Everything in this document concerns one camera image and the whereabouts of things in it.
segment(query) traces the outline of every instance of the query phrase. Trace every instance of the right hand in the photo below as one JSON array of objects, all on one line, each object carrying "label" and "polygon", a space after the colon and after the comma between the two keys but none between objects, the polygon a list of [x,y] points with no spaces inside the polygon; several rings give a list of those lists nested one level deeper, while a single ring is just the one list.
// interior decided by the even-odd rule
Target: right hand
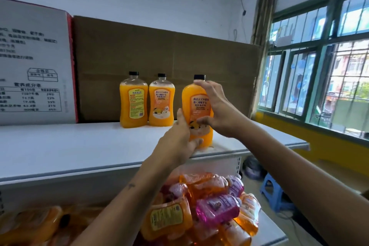
[{"label": "right hand", "polygon": [[239,125],[248,119],[228,101],[224,95],[222,85],[213,81],[194,80],[193,82],[206,91],[214,112],[214,117],[198,118],[197,123],[209,125],[216,132],[226,137],[237,138],[240,133]]}]

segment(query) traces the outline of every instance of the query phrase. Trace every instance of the white box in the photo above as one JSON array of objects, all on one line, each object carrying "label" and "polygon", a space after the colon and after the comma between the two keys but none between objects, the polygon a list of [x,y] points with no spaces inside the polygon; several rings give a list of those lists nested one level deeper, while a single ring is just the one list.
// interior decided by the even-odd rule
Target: white box
[{"label": "white box", "polygon": [[76,123],[71,16],[0,0],[0,125]]}]

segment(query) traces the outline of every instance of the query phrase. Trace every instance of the pink liquid bottle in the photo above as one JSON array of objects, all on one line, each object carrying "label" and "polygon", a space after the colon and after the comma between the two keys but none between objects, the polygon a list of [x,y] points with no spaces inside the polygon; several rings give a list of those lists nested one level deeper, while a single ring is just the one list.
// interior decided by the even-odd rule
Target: pink liquid bottle
[{"label": "pink liquid bottle", "polygon": [[241,181],[241,176],[237,174],[236,176],[229,175],[227,176],[228,185],[228,194],[233,197],[240,197],[242,192],[244,191],[244,184]]},{"label": "pink liquid bottle", "polygon": [[200,221],[209,227],[238,217],[242,201],[231,195],[200,199],[196,204],[196,214]]}]

